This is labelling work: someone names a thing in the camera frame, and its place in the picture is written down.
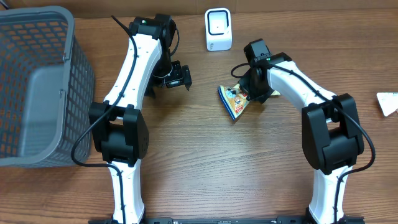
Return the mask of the white tube with gold cap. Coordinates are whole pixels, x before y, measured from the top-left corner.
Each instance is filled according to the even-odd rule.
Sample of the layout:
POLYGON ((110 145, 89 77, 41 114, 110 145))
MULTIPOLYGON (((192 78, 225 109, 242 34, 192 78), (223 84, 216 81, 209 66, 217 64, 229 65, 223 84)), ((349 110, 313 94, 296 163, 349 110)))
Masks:
POLYGON ((376 94, 377 100, 385 117, 393 112, 397 112, 398 108, 398 92, 379 92, 376 94))

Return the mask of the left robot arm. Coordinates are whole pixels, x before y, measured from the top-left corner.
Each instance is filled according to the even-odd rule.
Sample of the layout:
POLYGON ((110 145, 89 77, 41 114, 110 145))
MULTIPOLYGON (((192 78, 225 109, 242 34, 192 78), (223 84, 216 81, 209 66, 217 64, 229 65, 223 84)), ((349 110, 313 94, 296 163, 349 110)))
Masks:
POLYGON ((111 91, 88 114, 95 149, 112 178, 114 213, 108 223, 142 223, 140 169, 149 147, 144 97, 154 97, 155 87, 190 88, 192 78, 188 66, 172 60, 170 46, 179 31, 171 16, 136 17, 123 29, 129 36, 124 63, 111 91))

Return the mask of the yellow white snack bag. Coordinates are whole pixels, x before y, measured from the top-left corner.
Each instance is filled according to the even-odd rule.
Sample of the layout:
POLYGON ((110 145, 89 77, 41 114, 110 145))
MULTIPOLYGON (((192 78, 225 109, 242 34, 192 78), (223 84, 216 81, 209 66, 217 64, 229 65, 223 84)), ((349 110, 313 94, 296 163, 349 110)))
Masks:
POLYGON ((217 89, 223 106, 235 121, 249 104, 248 95, 240 89, 240 84, 233 87, 220 85, 217 89))

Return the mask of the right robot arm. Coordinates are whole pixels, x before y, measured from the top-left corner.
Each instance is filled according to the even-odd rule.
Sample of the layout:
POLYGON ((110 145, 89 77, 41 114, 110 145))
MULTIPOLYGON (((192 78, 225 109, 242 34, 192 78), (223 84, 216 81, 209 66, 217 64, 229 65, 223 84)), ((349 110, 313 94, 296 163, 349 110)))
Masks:
POLYGON ((322 88, 287 54, 271 54, 262 39, 248 43, 244 54, 250 68, 239 84, 247 99, 263 103, 278 91, 301 113, 302 149, 314 169, 312 200, 303 222, 364 223, 343 211, 348 173, 364 151, 354 99, 322 88))

